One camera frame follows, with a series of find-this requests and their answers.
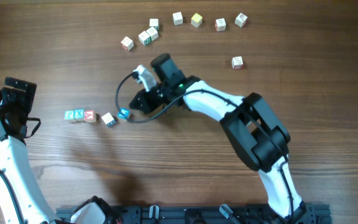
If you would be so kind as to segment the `blue H letter block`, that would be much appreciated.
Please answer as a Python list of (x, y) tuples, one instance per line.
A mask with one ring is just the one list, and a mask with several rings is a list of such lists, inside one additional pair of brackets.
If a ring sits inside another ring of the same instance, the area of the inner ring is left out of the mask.
[(117, 123), (116, 118), (111, 113), (106, 113), (102, 115), (101, 119), (103, 120), (105, 125), (109, 128), (113, 127)]

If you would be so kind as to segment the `blue L letter block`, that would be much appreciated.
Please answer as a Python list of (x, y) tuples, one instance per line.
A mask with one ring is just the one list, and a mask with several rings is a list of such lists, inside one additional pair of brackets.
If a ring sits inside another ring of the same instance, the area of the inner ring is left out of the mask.
[(128, 120), (131, 118), (131, 112), (128, 109), (120, 108), (117, 117), (120, 119)]

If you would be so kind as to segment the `red A letter block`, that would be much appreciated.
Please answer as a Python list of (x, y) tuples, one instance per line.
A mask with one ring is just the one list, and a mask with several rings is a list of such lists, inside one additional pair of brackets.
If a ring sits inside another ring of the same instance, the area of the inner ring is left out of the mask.
[(84, 121), (87, 123), (94, 123), (97, 121), (97, 115), (94, 110), (85, 110), (84, 111)]

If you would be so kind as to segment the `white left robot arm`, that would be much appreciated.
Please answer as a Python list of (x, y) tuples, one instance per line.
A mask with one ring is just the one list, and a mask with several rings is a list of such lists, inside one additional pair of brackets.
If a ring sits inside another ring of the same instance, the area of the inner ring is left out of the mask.
[(0, 88), (0, 207), (6, 223), (117, 223), (112, 208), (91, 197), (62, 219), (47, 203), (30, 168), (27, 122), (37, 85), (12, 77)]

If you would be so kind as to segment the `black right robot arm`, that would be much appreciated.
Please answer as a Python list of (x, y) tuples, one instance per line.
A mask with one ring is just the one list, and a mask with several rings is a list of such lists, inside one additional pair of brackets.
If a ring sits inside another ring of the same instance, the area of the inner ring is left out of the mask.
[(297, 222), (303, 200), (288, 166), (290, 134), (267, 102), (257, 93), (230, 95), (198, 77), (186, 77), (169, 54), (150, 65), (152, 71), (139, 65), (130, 74), (144, 86), (130, 108), (149, 114), (162, 105), (182, 106), (219, 122), (238, 158), (259, 173), (273, 212), (287, 223)]

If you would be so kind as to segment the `green J letter block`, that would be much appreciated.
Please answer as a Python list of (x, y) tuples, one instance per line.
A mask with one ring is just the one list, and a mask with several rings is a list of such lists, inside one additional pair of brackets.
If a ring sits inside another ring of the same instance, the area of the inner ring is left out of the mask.
[(74, 111), (73, 110), (65, 111), (64, 119), (65, 121), (76, 122), (76, 119), (74, 117)]

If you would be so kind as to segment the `blue X letter block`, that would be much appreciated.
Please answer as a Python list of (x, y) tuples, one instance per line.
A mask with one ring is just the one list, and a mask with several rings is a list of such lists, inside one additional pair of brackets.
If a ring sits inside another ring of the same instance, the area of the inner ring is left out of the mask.
[(76, 121), (83, 121), (85, 119), (85, 110), (84, 109), (76, 109), (74, 112), (74, 119)]

